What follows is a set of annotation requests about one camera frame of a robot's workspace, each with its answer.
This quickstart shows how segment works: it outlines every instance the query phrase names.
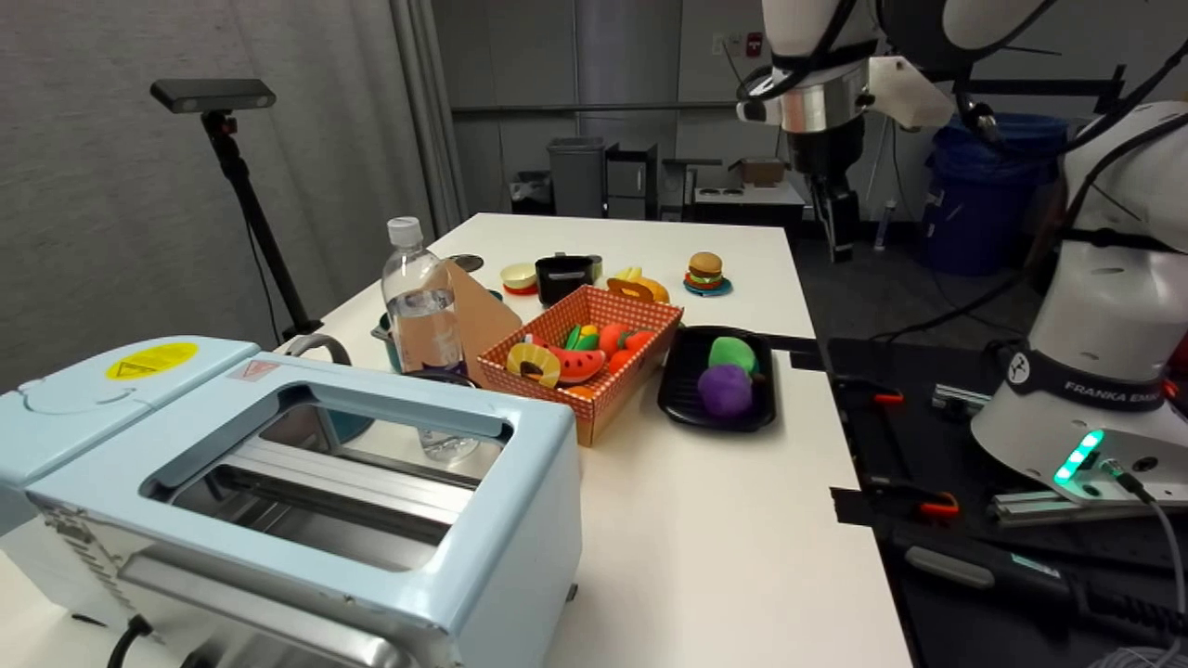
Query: orange basket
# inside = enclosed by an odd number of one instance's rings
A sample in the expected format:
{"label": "orange basket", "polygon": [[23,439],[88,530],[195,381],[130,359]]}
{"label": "orange basket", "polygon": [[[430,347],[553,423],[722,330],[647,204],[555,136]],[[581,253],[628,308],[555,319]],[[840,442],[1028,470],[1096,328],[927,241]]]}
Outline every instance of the orange basket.
{"label": "orange basket", "polygon": [[[595,447],[595,439],[628,405],[628,399],[664,364],[678,314],[684,312],[673,303],[632,300],[606,291],[575,291],[479,359],[482,386],[568,405],[579,418],[579,447]],[[541,347],[559,349],[565,333],[575,323],[622,323],[622,330],[647,330],[647,343],[622,368],[606,373],[597,381],[581,386],[547,390],[505,368],[507,349],[526,333]]]}

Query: toy food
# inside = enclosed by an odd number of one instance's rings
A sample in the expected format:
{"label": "toy food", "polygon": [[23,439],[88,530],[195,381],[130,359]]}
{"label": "toy food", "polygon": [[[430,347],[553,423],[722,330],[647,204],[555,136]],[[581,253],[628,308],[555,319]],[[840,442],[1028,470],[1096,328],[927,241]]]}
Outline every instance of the toy food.
{"label": "toy food", "polygon": [[531,262],[507,262],[501,271],[501,281],[505,281],[507,293],[531,298],[536,293],[536,266]]}
{"label": "toy food", "polygon": [[622,271],[611,274],[606,287],[607,287],[607,293],[615,293],[615,298],[667,303],[667,291],[664,291],[656,279],[647,279],[643,266],[622,266]]}
{"label": "toy food", "polygon": [[606,323],[601,330],[597,330],[597,349],[601,353],[615,353],[615,349],[622,349],[628,347],[628,328],[622,323]]}
{"label": "toy food", "polygon": [[741,416],[752,405],[752,381],[741,368],[722,364],[722,368],[705,368],[696,374],[696,399],[705,416]]}
{"label": "toy food", "polygon": [[531,347],[531,343],[515,343],[512,349],[507,349],[507,356],[505,356],[505,368],[512,373],[512,374],[523,374],[523,380],[531,380],[531,381],[539,381],[539,386],[555,386],[559,381],[559,356],[553,356],[550,349],[541,349],[541,347]]}
{"label": "toy food", "polygon": [[713,337],[705,368],[737,368],[752,374],[752,349],[741,337]]}
{"label": "toy food", "polygon": [[638,279],[638,287],[647,287],[654,293],[656,303],[667,303],[667,291],[664,281],[654,281],[654,279]]}
{"label": "toy food", "polygon": [[581,323],[565,333],[565,349],[597,349],[597,328]]}
{"label": "toy food", "polygon": [[555,349],[559,359],[559,386],[581,386],[606,373],[601,349]]}
{"label": "toy food", "polygon": [[607,359],[606,359],[606,373],[621,373],[632,364],[632,353],[628,349],[615,349]]}
{"label": "toy food", "polygon": [[647,347],[647,330],[636,330],[636,333],[622,343],[628,353],[638,353],[643,347]]}
{"label": "toy food", "polygon": [[719,256],[716,253],[693,253],[690,266],[684,274],[684,287],[690,293],[716,293],[722,287]]}

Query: plastic bottle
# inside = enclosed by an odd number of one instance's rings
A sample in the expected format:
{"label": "plastic bottle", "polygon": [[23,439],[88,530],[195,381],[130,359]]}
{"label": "plastic bottle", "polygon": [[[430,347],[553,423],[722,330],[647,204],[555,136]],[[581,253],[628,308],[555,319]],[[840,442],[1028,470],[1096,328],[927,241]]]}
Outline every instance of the plastic bottle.
{"label": "plastic bottle", "polygon": [[[381,266],[380,293],[398,373],[464,386],[469,356],[453,319],[445,262],[428,253],[419,220],[413,214],[390,220],[386,236],[395,241],[395,256]],[[456,462],[464,442],[469,439],[445,432],[419,432],[424,458],[438,465]]]}

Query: white table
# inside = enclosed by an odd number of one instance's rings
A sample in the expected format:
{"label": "white table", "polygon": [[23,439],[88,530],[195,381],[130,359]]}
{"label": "white table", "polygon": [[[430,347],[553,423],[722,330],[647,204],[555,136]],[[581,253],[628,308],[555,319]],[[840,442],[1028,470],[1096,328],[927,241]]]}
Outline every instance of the white table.
{"label": "white table", "polygon": [[[434,249],[479,253],[485,287],[512,260],[601,253],[606,271],[638,262],[662,279],[684,323],[813,337],[791,253],[768,227],[476,214]],[[696,249],[722,256],[731,298],[678,291]],[[386,368],[376,319],[376,287],[322,314],[360,368]],[[909,666],[871,536],[831,511],[826,488],[856,488],[856,475],[826,380],[793,373],[783,353],[777,368],[778,418],[762,433],[673,428],[649,381],[597,450],[581,450],[581,594],[555,627],[553,668]],[[42,600],[3,558],[0,600],[0,666],[85,668],[116,641]],[[151,641],[126,662],[167,666]]]}

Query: black stand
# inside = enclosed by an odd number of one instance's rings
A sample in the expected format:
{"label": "black stand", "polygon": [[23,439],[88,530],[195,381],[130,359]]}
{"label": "black stand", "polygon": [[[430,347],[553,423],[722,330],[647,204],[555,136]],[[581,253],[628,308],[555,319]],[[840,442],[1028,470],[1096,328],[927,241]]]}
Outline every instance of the black stand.
{"label": "black stand", "polygon": [[847,181],[849,163],[862,156],[862,136],[862,119],[824,135],[791,136],[793,168],[805,175],[834,262],[852,256],[852,241],[862,235],[856,194]]}
{"label": "black stand", "polygon": [[288,279],[288,266],[271,236],[271,227],[262,220],[262,209],[257,201],[257,188],[252,188],[252,180],[250,180],[250,163],[241,160],[236,145],[232,145],[232,116],[229,112],[204,112],[200,116],[200,126],[206,129],[206,142],[218,156],[218,168],[236,198],[236,209],[244,213],[244,224],[262,253],[262,262],[271,271],[271,281],[276,291],[282,293],[284,308],[288,308],[288,319],[294,328],[282,330],[282,337],[298,337],[298,333],[313,333],[319,330],[322,323],[319,319],[308,319],[300,298],[298,298],[298,287]]}

